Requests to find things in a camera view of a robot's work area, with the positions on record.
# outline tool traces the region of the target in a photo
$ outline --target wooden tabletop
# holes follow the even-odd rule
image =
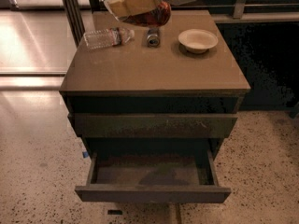
[[[231,51],[208,11],[172,11],[160,28],[161,46],[147,47],[147,28],[116,21],[107,12],[93,14],[96,29],[127,27],[135,39],[124,46],[88,50],[82,39],[64,78],[61,93],[97,95],[167,95],[249,91]],[[204,29],[215,34],[218,45],[194,55],[179,44],[179,33]]]

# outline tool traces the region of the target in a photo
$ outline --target white bowl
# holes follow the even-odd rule
[[[215,47],[218,43],[218,38],[209,31],[191,29],[182,32],[178,36],[178,41],[186,47],[187,51],[200,54]]]

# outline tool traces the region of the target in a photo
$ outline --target closed drawer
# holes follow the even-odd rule
[[[236,122],[235,115],[94,115],[69,117],[77,136],[141,138],[225,138]]]
[[[83,202],[223,203],[231,190],[219,186],[208,143],[165,142],[172,148],[120,151],[111,145],[94,152],[86,186],[76,187],[79,198]]]

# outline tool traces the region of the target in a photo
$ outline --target floor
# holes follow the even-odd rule
[[[61,12],[0,11],[0,39],[1,72],[64,71],[76,50]],[[179,216],[172,204],[82,203],[74,188],[84,185],[91,162],[82,157],[55,86],[14,91],[21,83],[0,83],[0,224],[299,223],[299,118],[239,112],[215,160],[231,195],[222,204],[181,204]]]

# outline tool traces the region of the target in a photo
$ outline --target cabinet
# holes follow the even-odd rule
[[[85,202],[223,203],[213,161],[234,128],[249,84],[207,11],[173,11],[150,49],[147,29],[95,13],[96,29],[125,26],[135,40],[87,50],[81,40],[60,93],[92,159]],[[178,42],[205,29],[218,45],[200,55]]]

